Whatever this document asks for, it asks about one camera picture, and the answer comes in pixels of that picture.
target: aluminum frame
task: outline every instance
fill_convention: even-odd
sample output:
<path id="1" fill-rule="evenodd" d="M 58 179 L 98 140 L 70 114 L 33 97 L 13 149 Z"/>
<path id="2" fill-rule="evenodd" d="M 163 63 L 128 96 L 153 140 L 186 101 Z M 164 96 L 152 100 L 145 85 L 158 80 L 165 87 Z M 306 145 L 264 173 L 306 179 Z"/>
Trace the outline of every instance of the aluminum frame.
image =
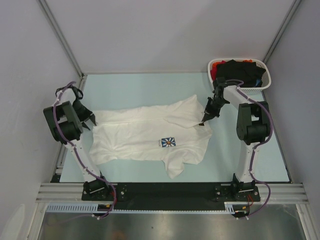
<path id="1" fill-rule="evenodd" d="M 268 51 L 265 54 L 265 57 L 263 58 L 263 62 L 265 64 L 268 63 L 271 55 L 274 53 L 278 43 L 280 42 L 283 34 L 285 33 L 286 29 L 288 28 L 289 24 L 292 22 L 292 19 L 294 17 L 294 15 L 296 14 L 297 10 L 299 9 L 299 6 L 301 5 L 301 3 L 304 0 L 294 0 L 294 2 L 292 3 L 289 11 L 287 12 L 278 32 L 276 33 L 271 46 L 269 47 Z"/>
<path id="2" fill-rule="evenodd" d="M 61 43 L 61 46 L 62 46 L 66 56 L 70 60 L 74 70 L 78 74 L 79 78 L 82 78 L 84 74 L 82 73 L 81 68 L 80 68 L 73 52 L 71 51 L 71 48 L 70 48 L 64 34 L 62 33 L 62 31 L 56 21 L 55 16 L 51 12 L 47 1 L 46 0 L 37 0 L 37 2 L 39 4 L 44 16 L 46 17 L 49 24 L 51 25 L 52 30 L 53 30 L 54 34 L 56 35 L 58 41 Z"/>
<path id="3" fill-rule="evenodd" d="M 255 204 L 263 204 L 268 195 L 268 188 L 263 184 L 257 184 L 259 187 L 261 202 Z M 295 204 L 303 226 L 304 234 L 307 240 L 319 240 L 318 228 L 314 224 L 314 216 L 311 211 L 307 194 L 303 184 L 293 183 L 273 183 L 270 184 L 271 197 L 268 204 L 288 205 Z M 111 201 L 82 201 L 83 192 L 82 183 L 43 183 L 40 186 L 38 196 L 36 198 L 36 207 L 33 221 L 27 239 L 37 240 L 44 215 L 48 206 L 52 212 L 69 212 L 69 213 L 88 213 L 88 208 L 95 209 L 97 204 L 110 204 Z M 226 214 L 232 212 L 232 205 L 241 204 L 239 202 L 225 202 L 226 211 L 130 211 L 117 210 L 114 214 L 135 213 L 135 214 Z"/>

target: white wall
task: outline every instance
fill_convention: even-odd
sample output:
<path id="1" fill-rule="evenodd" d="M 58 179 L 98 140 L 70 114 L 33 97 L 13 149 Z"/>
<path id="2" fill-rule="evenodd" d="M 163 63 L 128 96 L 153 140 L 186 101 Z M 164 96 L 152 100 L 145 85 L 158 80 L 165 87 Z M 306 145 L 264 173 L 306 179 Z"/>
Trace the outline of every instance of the white wall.
<path id="1" fill-rule="evenodd" d="M 0 235 L 19 204 L 25 231 L 57 153 L 43 116 L 55 90 L 77 75 L 36 0 L 0 7 Z"/>
<path id="2" fill-rule="evenodd" d="M 320 223 L 320 1 L 302 2 L 267 63 L 266 97 L 289 170 Z"/>
<path id="3" fill-rule="evenodd" d="M 48 0 L 84 73 L 200 72 L 267 53 L 293 0 Z"/>

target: printed graphic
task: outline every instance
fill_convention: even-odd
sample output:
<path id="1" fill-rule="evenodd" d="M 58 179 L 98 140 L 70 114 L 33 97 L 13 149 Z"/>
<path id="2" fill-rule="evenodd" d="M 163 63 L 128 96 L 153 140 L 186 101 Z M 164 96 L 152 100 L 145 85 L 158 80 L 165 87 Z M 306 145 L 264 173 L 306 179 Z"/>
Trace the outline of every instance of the printed graphic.
<path id="1" fill-rule="evenodd" d="M 175 147 L 176 146 L 176 140 L 174 137 L 167 137 L 161 139 L 161 146 L 163 148 L 167 147 Z"/>

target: purple cable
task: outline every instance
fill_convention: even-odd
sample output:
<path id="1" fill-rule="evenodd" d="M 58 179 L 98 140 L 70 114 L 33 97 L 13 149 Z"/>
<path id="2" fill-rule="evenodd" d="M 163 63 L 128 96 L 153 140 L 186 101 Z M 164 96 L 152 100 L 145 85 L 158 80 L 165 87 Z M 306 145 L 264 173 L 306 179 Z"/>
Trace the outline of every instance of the purple cable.
<path id="1" fill-rule="evenodd" d="M 62 91 L 60 92 L 59 96 L 57 97 L 57 100 L 58 100 L 58 101 L 56 101 L 56 102 L 54 103 L 54 105 L 53 105 L 53 120 L 54 120 L 55 126 L 56 126 L 56 128 L 57 128 L 57 130 L 58 130 L 58 132 L 59 132 L 59 134 L 60 134 L 60 136 L 61 136 L 61 138 L 62 138 L 64 141 L 66 141 L 67 143 L 69 143 L 69 144 L 73 147 L 75 156 L 76 156 L 76 158 L 78 159 L 80 165 L 83 167 L 83 169 L 85 169 L 85 171 L 86 171 L 88 174 L 90 174 L 91 176 L 93 176 L 93 177 L 95 177 L 96 179 L 98 179 L 98 180 L 100 180 L 100 181 L 102 181 L 102 182 L 105 182 L 106 184 L 108 184 L 109 186 L 111 186 L 111 188 L 112 188 L 112 190 L 113 190 L 113 194 L 114 194 L 114 196 L 113 196 L 113 202 L 112 202 L 111 207 L 106 211 L 106 213 L 105 213 L 104 215 L 102 215 L 101 217 L 98 217 L 98 219 L 103 219 L 103 218 L 105 218 L 106 216 L 109 215 L 110 211 L 114 208 L 114 206 L 115 206 L 115 204 L 116 204 L 116 202 L 117 202 L 116 189 L 115 189 L 115 187 L 114 187 L 109 181 L 107 181 L 106 179 L 101 178 L 101 177 L 95 175 L 94 173 L 92 173 L 91 171 L 88 170 L 88 168 L 87 168 L 87 167 L 84 165 L 84 163 L 81 161 L 81 158 L 80 158 L 80 156 L 79 156 L 79 154 L 78 154 L 78 151 L 77 151 L 77 149 L 76 149 L 76 145 L 74 145 L 71 141 L 69 141 L 69 140 L 65 137 L 65 135 L 63 134 L 63 132 L 62 132 L 60 126 L 59 126 L 58 119 L 57 119 L 57 112 L 56 112 L 57 104 L 60 102 L 60 99 L 61 99 L 62 95 L 64 94 L 64 92 L 65 92 L 70 86 L 72 86 L 72 85 L 75 84 L 75 83 L 76 83 L 75 81 L 69 82 L 69 83 L 62 89 Z"/>
<path id="2" fill-rule="evenodd" d="M 49 226 L 49 227 L 54 227 L 56 225 L 61 225 L 61 224 L 66 224 L 72 220 L 75 220 L 75 219 L 79 219 L 79 218 L 82 218 L 82 217 L 92 217 L 91 214 L 81 214 L 81 215 L 77 215 L 77 216 L 74 216 L 74 217 L 71 217 L 69 219 L 66 219 L 66 220 L 62 220 L 62 221 L 58 221 L 58 222 L 55 222 L 53 224 L 50 224 L 46 221 L 46 225 Z"/>
<path id="3" fill-rule="evenodd" d="M 267 196 L 264 204 L 263 204 L 257 211 L 255 211 L 255 212 L 253 212 L 253 213 L 250 213 L 250 214 L 248 215 L 248 216 L 252 216 L 252 215 L 256 214 L 257 212 L 259 212 L 262 208 L 264 208 L 264 207 L 267 205 L 267 203 L 268 203 L 268 201 L 269 201 L 269 199 L 270 199 L 270 196 L 271 196 L 271 188 L 270 188 L 270 186 L 269 186 L 266 182 L 264 182 L 264 181 L 259 181 L 258 179 L 256 179 L 256 177 L 252 174 L 252 170 L 253 170 L 254 158 L 255 158 L 255 154 L 256 154 L 255 150 L 256 150 L 259 146 L 261 146 L 261 145 L 263 145 L 263 144 L 266 144 L 267 142 L 270 141 L 270 139 L 271 139 L 271 137 L 272 137 L 272 134 L 273 134 L 273 131 L 274 131 L 274 123 L 273 123 L 273 120 L 272 120 L 272 117 L 271 117 L 270 113 L 268 112 L 268 110 L 267 110 L 261 103 L 255 101 L 255 100 L 253 100 L 253 99 L 251 99 L 251 98 L 249 98 L 243 91 L 240 90 L 240 86 L 245 83 L 244 81 L 237 80 L 237 79 L 232 79 L 232 80 L 227 80 L 226 82 L 238 82 L 239 84 L 236 86 L 236 91 L 237 91 L 242 97 L 244 97 L 245 99 L 247 99 L 249 102 L 254 103 L 254 104 L 257 104 L 260 108 L 262 108 L 262 110 L 266 113 L 266 115 L 267 115 L 267 117 L 268 117 L 268 119 L 269 119 L 269 122 L 270 122 L 270 134 L 269 134 L 268 138 L 267 138 L 265 141 L 260 142 L 259 144 L 257 144 L 256 146 L 253 147 L 253 151 L 252 151 L 252 155 L 251 155 L 251 159 L 250 159 L 249 173 L 250 173 L 252 179 L 255 180 L 255 181 L 256 181 L 257 183 L 259 183 L 259 184 L 265 185 L 265 186 L 268 188 L 268 196 Z"/>

